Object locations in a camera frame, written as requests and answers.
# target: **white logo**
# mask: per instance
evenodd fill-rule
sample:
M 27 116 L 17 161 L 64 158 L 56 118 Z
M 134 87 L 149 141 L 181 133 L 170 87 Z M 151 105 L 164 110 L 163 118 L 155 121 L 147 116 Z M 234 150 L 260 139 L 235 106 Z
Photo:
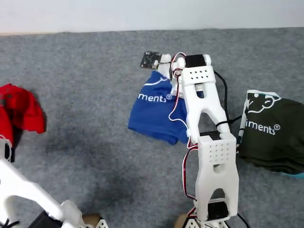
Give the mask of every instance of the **white logo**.
M 280 97 L 263 94 L 248 94 L 248 113 L 261 113 L 264 109 L 274 106 L 276 101 L 281 100 Z
M 164 98 L 162 95 L 160 96 L 148 96 L 146 94 L 139 94 L 138 99 L 142 99 L 149 102 L 167 102 L 167 99 Z
M 280 125 L 278 125 L 278 124 L 276 124 L 276 125 L 274 126 L 274 129 L 275 129 L 276 131 L 278 131 L 278 130 L 280 130 L 280 129 L 281 129 L 281 126 L 280 126 Z
M 154 86 L 154 85 L 157 85 L 159 84 L 160 82 L 164 82 L 164 81 L 167 81 L 169 80 L 168 78 L 160 78 L 157 82 L 154 82 L 154 83 L 146 83 L 144 84 L 143 86 Z
M 248 121 L 248 120 L 246 120 L 246 127 L 251 127 L 253 129 L 259 130 L 261 132 L 265 132 L 267 134 L 272 134 L 272 135 L 275 135 L 276 131 L 281 129 L 281 126 L 278 124 L 274 125 L 274 127 L 272 128 L 271 126 L 264 126 L 264 125 L 257 124 L 253 121 Z

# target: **red cloth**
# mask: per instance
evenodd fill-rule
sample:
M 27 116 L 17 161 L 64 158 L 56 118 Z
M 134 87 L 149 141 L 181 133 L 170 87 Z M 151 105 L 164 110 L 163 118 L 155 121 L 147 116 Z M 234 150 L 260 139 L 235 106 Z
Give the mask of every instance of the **red cloth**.
M 0 87 L 0 135 L 13 141 L 12 126 L 17 128 L 45 132 L 45 120 L 42 109 L 33 94 L 12 84 Z

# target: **white robotic arm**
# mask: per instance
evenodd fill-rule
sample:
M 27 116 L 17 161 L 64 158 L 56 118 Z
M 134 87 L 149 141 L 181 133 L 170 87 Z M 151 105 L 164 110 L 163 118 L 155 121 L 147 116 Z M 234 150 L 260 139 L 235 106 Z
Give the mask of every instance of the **white robotic arm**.
M 187 135 L 198 145 L 199 172 L 195 185 L 196 218 L 186 220 L 186 228 L 226 228 L 225 220 L 238 212 L 238 171 L 236 167 L 236 138 L 230 133 L 227 117 L 220 105 L 216 79 L 209 55 L 180 57 L 170 62 L 170 55 L 162 55 L 158 71 L 168 76 L 179 69 L 181 74 L 171 79 L 172 95 L 184 98 L 187 108 Z M 197 92 L 203 92 L 203 98 Z M 207 113 L 217 125 L 215 132 L 199 132 L 201 113 Z M 215 190 L 222 189 L 225 197 L 211 199 Z
M 46 212 L 32 223 L 31 228 L 95 228 L 84 223 L 81 211 L 72 201 L 58 204 L 39 185 L 19 173 L 5 158 L 6 143 L 7 140 L 0 139 L 0 227 L 20 227 L 12 225 L 17 221 L 12 200 L 19 196 L 35 201 Z M 106 221 L 101 219 L 96 228 L 108 228 Z

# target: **gray carpet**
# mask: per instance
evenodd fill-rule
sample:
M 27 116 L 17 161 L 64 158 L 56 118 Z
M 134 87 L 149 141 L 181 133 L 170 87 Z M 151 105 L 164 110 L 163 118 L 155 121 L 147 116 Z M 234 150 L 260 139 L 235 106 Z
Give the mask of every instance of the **gray carpet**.
M 46 133 L 24 132 L 14 165 L 58 202 L 71 199 L 83 213 L 101 213 L 111 228 L 172 228 L 192 206 L 181 184 L 185 146 L 127 129 L 150 74 L 139 68 L 146 50 L 210 54 L 227 79 L 231 116 L 242 112 L 248 89 L 304 102 L 304 28 L 0 37 L 0 85 L 34 92 L 48 117 Z M 223 97 L 221 82 L 218 90 Z M 239 212 L 253 228 L 303 226 L 304 180 L 237 162 Z M 194 192 L 197 156 L 187 164 Z M 40 212 L 24 199 L 15 205 L 24 225 Z M 229 224 L 245 227 L 238 218 Z

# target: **blue shirt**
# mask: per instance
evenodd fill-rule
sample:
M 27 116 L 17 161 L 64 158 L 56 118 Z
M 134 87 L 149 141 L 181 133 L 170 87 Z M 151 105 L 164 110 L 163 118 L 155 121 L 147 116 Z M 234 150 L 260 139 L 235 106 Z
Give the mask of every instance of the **blue shirt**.
M 170 80 L 157 71 L 141 89 L 131 111 L 128 128 L 155 139 L 164 140 L 174 145 L 180 140 L 187 143 L 186 126 L 181 121 L 172 122 L 168 115 L 173 110 L 175 96 L 171 96 Z M 172 119 L 180 118 L 186 122 L 185 101 L 179 98 Z

